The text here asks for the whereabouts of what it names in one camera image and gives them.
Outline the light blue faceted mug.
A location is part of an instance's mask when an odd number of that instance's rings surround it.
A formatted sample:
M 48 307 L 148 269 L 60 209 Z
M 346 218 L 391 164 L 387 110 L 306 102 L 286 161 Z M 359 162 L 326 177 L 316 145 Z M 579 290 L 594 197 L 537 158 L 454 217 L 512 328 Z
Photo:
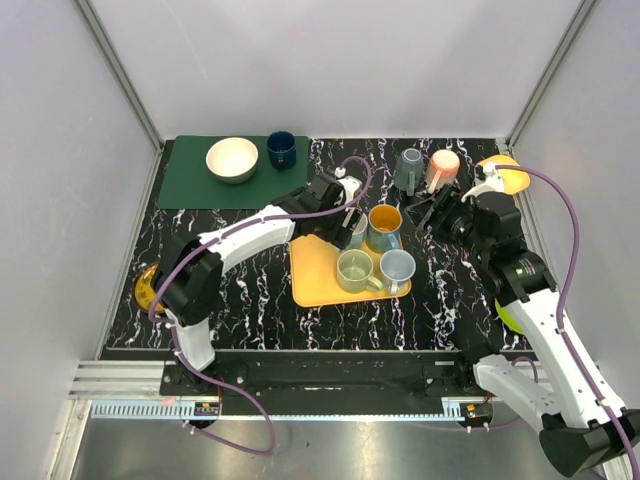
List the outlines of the light blue faceted mug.
M 364 243 L 366 232 L 368 229 L 368 218 L 367 215 L 362 213 L 359 222 L 354 228 L 351 236 L 351 240 L 348 245 L 345 247 L 346 250 L 351 249 L 360 249 Z

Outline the pink mug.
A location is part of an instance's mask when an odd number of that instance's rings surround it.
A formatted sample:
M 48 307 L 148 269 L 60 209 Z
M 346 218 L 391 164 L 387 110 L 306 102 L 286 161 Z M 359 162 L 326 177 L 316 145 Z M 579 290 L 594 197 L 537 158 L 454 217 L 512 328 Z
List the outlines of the pink mug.
M 425 177 L 427 192 L 435 193 L 445 184 L 453 183 L 460 167 L 458 155 L 447 149 L 441 149 L 433 153 L 428 165 Z

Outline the grey-blue faceted mug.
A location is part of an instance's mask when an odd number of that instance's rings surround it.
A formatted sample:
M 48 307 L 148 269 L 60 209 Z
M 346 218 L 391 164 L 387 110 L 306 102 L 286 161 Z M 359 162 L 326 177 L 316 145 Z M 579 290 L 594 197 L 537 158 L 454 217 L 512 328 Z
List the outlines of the grey-blue faceted mug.
M 407 196 L 414 196 L 422 178 L 424 157 L 416 148 L 403 150 L 396 162 L 394 185 Z

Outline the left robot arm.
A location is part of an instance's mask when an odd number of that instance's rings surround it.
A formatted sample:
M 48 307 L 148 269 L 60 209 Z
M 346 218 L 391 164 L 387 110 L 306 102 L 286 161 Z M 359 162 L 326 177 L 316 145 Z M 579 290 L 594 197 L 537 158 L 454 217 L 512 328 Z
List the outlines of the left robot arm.
M 180 381 L 190 393 L 203 396 L 215 386 L 208 317 L 219 300 L 221 277 L 253 256 L 302 236 L 346 246 L 361 217 L 355 198 L 365 185 L 347 174 L 340 179 L 321 174 L 233 225 L 172 240 L 151 286 L 176 335 L 177 354 L 188 363 Z

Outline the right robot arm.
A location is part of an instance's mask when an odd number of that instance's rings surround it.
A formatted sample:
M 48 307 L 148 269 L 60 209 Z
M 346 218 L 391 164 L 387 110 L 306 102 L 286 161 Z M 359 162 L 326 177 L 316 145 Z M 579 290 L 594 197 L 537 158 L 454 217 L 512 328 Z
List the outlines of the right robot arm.
M 538 435 L 562 475 L 622 456 L 639 442 L 639 412 L 615 393 L 578 338 L 544 260 L 528 249 L 512 196 L 466 195 L 453 185 L 408 206 L 417 230 L 465 249 L 483 286 L 528 339 L 551 385 L 545 389 L 489 346 L 465 354 L 454 384 L 466 396 L 489 391 Z

